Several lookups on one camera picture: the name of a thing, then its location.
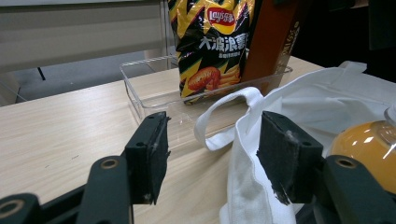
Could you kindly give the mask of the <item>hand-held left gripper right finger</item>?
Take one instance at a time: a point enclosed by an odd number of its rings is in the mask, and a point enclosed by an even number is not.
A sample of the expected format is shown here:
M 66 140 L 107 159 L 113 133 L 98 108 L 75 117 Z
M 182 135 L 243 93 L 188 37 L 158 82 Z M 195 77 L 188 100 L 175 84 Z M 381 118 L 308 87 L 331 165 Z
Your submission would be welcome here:
M 283 204 L 310 203 L 314 169 L 323 145 L 286 116 L 262 112 L 257 157 L 276 198 Z

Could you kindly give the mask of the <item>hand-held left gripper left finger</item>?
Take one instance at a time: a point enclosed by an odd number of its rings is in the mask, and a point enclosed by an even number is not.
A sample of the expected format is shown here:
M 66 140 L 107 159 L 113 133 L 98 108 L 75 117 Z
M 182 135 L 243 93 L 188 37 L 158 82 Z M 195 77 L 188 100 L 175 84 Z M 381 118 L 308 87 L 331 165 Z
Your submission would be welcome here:
M 170 155 L 165 111 L 148 115 L 126 144 L 132 204 L 156 204 Z

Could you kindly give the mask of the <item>clear plastic container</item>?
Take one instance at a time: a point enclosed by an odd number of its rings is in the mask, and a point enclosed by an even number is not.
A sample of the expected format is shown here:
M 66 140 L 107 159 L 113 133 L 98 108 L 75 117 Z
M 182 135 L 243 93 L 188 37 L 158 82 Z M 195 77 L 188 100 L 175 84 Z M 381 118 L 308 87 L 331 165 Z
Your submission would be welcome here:
M 245 81 L 219 90 L 200 91 L 182 98 L 178 86 L 177 57 L 174 55 L 122 63 L 120 70 L 134 117 L 139 121 L 159 111 L 165 111 L 172 119 L 192 119 L 194 112 L 203 113 L 222 96 L 245 87 L 255 87 L 266 94 L 278 87 L 283 77 L 292 72 L 291 67 L 282 65 L 280 71 L 269 77 Z

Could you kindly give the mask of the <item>white and green tote bag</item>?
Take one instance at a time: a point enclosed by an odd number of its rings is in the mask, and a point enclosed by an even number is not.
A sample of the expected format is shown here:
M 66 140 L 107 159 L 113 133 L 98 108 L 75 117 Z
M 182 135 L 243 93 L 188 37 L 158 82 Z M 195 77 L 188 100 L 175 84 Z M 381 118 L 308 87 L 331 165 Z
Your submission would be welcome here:
M 344 62 L 338 67 L 305 74 L 263 96 L 247 87 L 230 93 L 210 106 L 196 121 L 194 135 L 209 150 L 232 144 L 228 168 L 227 202 L 219 210 L 219 224 L 296 224 L 300 203 L 281 203 L 256 156 L 261 112 L 276 112 L 300 125 L 328 151 L 344 129 L 384 118 L 396 103 L 396 83 L 366 75 L 363 63 Z M 235 125 L 207 138 L 211 113 L 237 97 L 247 101 L 247 112 Z

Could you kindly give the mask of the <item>orange drink bottle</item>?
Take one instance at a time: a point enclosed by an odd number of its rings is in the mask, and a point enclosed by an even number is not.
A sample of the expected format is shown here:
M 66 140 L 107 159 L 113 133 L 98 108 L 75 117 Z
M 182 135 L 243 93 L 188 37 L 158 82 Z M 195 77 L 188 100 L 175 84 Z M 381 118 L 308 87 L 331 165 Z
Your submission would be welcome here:
M 339 133 L 329 154 L 359 161 L 384 190 L 396 195 L 396 103 L 384 111 L 383 120 Z

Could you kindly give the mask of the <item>brown cookie box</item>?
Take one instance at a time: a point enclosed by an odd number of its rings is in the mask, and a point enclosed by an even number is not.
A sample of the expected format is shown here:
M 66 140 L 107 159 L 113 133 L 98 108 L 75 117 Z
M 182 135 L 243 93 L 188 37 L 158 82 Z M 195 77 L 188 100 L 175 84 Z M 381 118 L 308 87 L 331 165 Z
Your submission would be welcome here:
M 263 95 L 277 88 L 287 73 L 294 44 L 314 0 L 262 0 L 242 82 Z

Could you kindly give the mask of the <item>yellow and black chips bag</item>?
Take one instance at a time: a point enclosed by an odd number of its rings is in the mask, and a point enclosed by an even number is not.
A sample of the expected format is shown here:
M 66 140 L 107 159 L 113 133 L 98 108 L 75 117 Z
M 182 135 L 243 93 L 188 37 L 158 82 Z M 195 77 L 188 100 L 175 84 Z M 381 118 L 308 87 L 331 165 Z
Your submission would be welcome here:
M 255 0 L 167 0 L 179 90 L 191 105 L 241 81 Z

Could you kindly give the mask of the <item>black curtain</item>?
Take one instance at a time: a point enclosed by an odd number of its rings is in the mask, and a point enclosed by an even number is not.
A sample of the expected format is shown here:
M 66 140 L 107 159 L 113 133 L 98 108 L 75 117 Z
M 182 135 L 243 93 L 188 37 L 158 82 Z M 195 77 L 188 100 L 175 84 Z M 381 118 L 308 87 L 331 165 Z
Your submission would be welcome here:
M 314 0 L 292 55 L 323 67 L 366 63 L 396 83 L 396 0 Z

